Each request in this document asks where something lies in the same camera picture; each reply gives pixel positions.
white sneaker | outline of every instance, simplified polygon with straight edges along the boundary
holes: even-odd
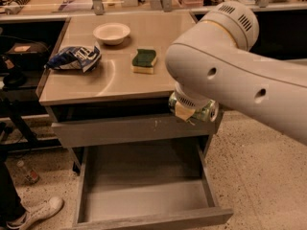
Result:
[[[48,201],[44,201],[43,203],[40,203],[34,207],[27,208],[23,222],[20,223],[10,221],[7,222],[7,226],[10,229],[26,230],[36,221],[40,219],[48,219],[54,216],[60,211],[63,204],[64,200],[61,197],[51,197]]]

black pants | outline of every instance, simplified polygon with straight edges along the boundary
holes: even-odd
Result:
[[[6,226],[6,221],[18,219],[24,213],[10,173],[0,158],[0,226]]]

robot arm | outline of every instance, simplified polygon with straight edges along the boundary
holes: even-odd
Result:
[[[213,99],[307,145],[307,68],[248,52],[259,33],[253,12],[226,2],[168,49],[178,100]]]

speckled floor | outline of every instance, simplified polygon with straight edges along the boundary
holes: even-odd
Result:
[[[65,149],[32,151],[23,159],[40,175],[27,185],[15,166],[20,154],[7,161],[24,205],[49,196],[65,200],[53,218],[31,230],[69,227],[75,214],[79,177]],[[214,136],[206,162],[216,196],[234,216],[225,225],[208,230],[305,230],[307,228],[307,148],[236,112],[227,111]]]

green sponge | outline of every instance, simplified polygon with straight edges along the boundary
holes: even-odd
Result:
[[[132,61],[133,73],[154,73],[154,64],[156,63],[155,50],[138,49],[137,55]]]

